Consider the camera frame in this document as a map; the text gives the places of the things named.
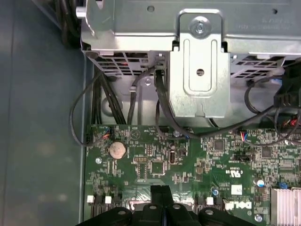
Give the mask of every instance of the motherboard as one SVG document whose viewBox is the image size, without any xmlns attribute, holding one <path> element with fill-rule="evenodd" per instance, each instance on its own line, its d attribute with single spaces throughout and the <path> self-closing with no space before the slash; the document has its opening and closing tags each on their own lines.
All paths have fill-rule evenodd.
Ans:
<svg viewBox="0 0 301 226">
<path fill-rule="evenodd" d="M 172 128 L 161 129 L 180 136 Z M 301 195 L 301 148 L 287 141 L 266 147 L 243 142 L 275 141 L 272 129 L 243 133 L 173 141 L 153 126 L 90 126 L 88 140 L 103 141 L 86 149 L 84 219 L 117 206 L 135 210 L 150 202 L 151 185 L 168 185 L 174 201 L 195 213 L 214 207 L 255 225 L 277 225 L 283 191 Z"/>
</svg>

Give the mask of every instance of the cable bundle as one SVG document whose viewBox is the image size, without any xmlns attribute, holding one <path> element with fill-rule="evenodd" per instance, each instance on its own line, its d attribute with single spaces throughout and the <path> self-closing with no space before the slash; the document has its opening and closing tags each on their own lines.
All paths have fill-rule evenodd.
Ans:
<svg viewBox="0 0 301 226">
<path fill-rule="evenodd" d="M 76 17 L 78 0 L 54 0 L 56 18 L 62 28 L 62 42 L 67 48 L 80 47 L 80 21 Z"/>
</svg>

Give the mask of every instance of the chip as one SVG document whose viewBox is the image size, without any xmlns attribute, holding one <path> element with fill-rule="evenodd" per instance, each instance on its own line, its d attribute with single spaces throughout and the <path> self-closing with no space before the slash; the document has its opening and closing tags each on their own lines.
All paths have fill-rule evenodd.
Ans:
<svg viewBox="0 0 301 226">
<path fill-rule="evenodd" d="M 224 150 L 224 141 L 223 140 L 215 140 L 214 141 L 214 149 L 215 150 Z"/>
<path fill-rule="evenodd" d="M 151 172 L 153 174 L 163 174 L 164 173 L 164 163 L 162 161 L 153 161 L 151 163 Z"/>
<path fill-rule="evenodd" d="M 272 148 L 271 147 L 263 147 L 262 148 L 262 157 L 263 158 L 271 158 L 272 157 Z"/>
</svg>

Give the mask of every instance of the screw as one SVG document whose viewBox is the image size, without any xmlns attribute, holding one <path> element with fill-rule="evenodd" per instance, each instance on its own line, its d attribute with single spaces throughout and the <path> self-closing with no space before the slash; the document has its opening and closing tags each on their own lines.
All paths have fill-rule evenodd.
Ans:
<svg viewBox="0 0 301 226">
<path fill-rule="evenodd" d="M 199 23 L 196 25 L 196 33 L 198 33 L 198 34 L 204 33 L 204 25 L 203 25 L 202 22 L 199 22 Z"/>
<path fill-rule="evenodd" d="M 145 80 L 145 85 L 150 86 L 151 85 L 151 79 L 146 79 Z"/>
<path fill-rule="evenodd" d="M 205 213 L 208 214 L 208 215 L 213 215 L 214 214 L 214 212 L 212 210 L 206 210 Z"/>
<path fill-rule="evenodd" d="M 101 158 L 96 158 L 95 159 L 96 164 L 101 164 L 103 161 Z"/>
<path fill-rule="evenodd" d="M 179 137 L 181 134 L 177 130 L 174 130 L 173 135 L 174 137 Z"/>
<path fill-rule="evenodd" d="M 178 209 L 180 209 L 181 207 L 180 207 L 180 205 L 175 204 L 175 205 L 173 205 L 173 208 L 176 209 L 176 210 L 178 210 Z"/>
<path fill-rule="evenodd" d="M 262 222 L 262 220 L 263 220 L 262 216 L 260 214 L 256 214 L 254 218 L 257 222 Z"/>
</svg>

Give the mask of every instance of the capacitor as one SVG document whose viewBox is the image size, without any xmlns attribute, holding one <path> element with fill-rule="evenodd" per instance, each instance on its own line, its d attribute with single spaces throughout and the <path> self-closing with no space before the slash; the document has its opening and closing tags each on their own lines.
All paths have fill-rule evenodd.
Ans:
<svg viewBox="0 0 301 226">
<path fill-rule="evenodd" d="M 263 180 L 258 180 L 257 181 L 257 186 L 258 187 L 264 187 L 264 181 Z"/>
<path fill-rule="evenodd" d="M 219 194 L 219 191 L 218 191 L 218 189 L 217 189 L 216 187 L 212 187 L 212 188 L 211 188 L 211 192 L 212 192 L 212 194 L 213 194 L 214 196 L 218 196 L 218 194 Z"/>
</svg>

